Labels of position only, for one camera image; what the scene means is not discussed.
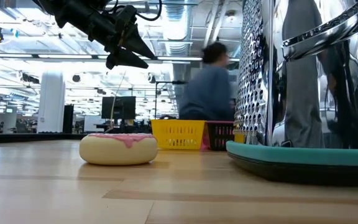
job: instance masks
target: black pole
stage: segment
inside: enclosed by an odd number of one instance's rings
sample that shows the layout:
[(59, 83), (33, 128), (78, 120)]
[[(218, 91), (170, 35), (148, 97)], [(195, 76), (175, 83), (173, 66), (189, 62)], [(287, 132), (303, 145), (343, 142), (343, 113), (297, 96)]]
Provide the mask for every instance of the black pole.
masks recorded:
[(158, 84), (160, 83), (171, 83), (172, 85), (184, 85), (184, 84), (187, 84), (186, 81), (181, 81), (181, 80), (177, 80), (177, 81), (171, 81), (171, 82), (168, 82), (168, 81), (160, 81), (160, 82), (155, 82), (155, 104), (154, 104), (154, 119), (157, 119), (157, 86)]
[(154, 99), (154, 119), (157, 119), (157, 86), (159, 82), (155, 82), (155, 99)]
[(125, 116), (124, 116), (124, 114), (125, 114), (125, 111), (124, 111), (125, 103), (122, 102), (121, 105), (122, 105), (122, 110), (121, 110), (122, 114), (121, 114), (120, 129), (121, 129), (121, 133), (126, 134), (127, 132), (126, 132), (126, 127), (125, 127)]

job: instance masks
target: wooden table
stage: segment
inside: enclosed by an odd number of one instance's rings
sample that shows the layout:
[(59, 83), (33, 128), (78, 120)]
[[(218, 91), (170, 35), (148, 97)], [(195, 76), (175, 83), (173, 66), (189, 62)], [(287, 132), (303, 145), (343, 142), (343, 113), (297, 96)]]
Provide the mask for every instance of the wooden table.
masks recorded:
[(358, 223), (357, 188), (268, 182), (223, 152), (92, 166), (78, 144), (0, 144), (0, 223)]

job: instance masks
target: donut toy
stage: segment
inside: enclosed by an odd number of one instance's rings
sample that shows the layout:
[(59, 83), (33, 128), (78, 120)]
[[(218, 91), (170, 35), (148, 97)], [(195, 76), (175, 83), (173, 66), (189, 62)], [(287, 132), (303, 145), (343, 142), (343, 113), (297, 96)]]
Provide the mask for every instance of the donut toy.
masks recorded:
[(80, 142), (80, 156), (90, 164), (143, 164), (157, 153), (157, 140), (151, 134), (89, 134)]

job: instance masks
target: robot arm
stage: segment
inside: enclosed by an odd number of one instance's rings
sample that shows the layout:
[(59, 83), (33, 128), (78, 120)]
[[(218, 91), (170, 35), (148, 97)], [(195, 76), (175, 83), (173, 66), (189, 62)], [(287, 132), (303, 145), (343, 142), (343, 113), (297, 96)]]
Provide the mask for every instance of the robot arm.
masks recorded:
[(106, 66), (116, 65), (147, 68), (148, 65), (133, 52), (153, 59), (155, 55), (143, 42), (136, 22), (134, 6), (115, 6), (111, 12), (102, 11), (109, 0), (33, 0), (47, 13), (55, 16), (63, 28), (68, 22), (88, 35), (89, 41), (98, 41), (109, 52)]

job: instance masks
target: cable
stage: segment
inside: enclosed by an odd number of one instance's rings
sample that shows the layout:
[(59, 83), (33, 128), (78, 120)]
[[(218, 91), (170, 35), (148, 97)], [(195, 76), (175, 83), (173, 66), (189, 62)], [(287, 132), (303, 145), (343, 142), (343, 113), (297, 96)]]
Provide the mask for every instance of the cable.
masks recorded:
[(159, 4), (159, 9), (158, 9), (158, 13), (154, 18), (147, 18), (145, 16), (140, 15), (139, 13), (136, 13), (137, 16), (139, 16), (140, 18), (146, 20), (146, 21), (156, 21), (157, 19), (159, 19), (159, 17), (161, 16), (161, 12), (162, 12), (162, 0), (158, 0), (158, 4)]
[(119, 89), (120, 89), (120, 87), (121, 87), (121, 85), (122, 85), (122, 82), (123, 82), (124, 79), (125, 79), (125, 74), (126, 74), (126, 73), (124, 73), (124, 75), (122, 76), (121, 82), (120, 82), (120, 84), (119, 84), (119, 86), (118, 86), (118, 89), (117, 89), (116, 94), (114, 95), (114, 99), (113, 99), (113, 101), (112, 101), (112, 107), (111, 107), (111, 113), (110, 113), (110, 128), (111, 128), (111, 129), (114, 128), (113, 123), (112, 123), (112, 122), (113, 122), (112, 116), (113, 116), (113, 114), (114, 114), (114, 105), (116, 104), (116, 98), (117, 98), (118, 91), (119, 91)]
[(110, 9), (110, 10), (104, 10), (104, 9), (103, 9), (103, 11), (105, 11), (105, 12), (113, 12), (113, 10), (114, 10), (115, 8), (117, 8), (117, 6), (118, 6), (118, 0), (116, 0), (116, 3), (114, 4), (114, 7), (113, 7), (112, 9)]
[[(148, 18), (145, 17), (143, 15), (141, 15), (140, 13), (136, 13), (137, 16), (139, 16), (140, 18), (146, 20), (146, 21), (156, 21), (157, 19), (159, 19), (159, 17), (161, 16), (161, 12), (162, 12), (162, 0), (158, 0), (158, 4), (159, 4), (159, 9), (158, 9), (158, 13), (154, 18)], [(125, 6), (118, 6), (118, 0), (116, 0), (116, 3), (114, 4), (114, 7), (109, 9), (109, 10), (104, 10), (104, 12), (113, 12), (116, 13), (118, 9), (120, 8), (124, 8)]]

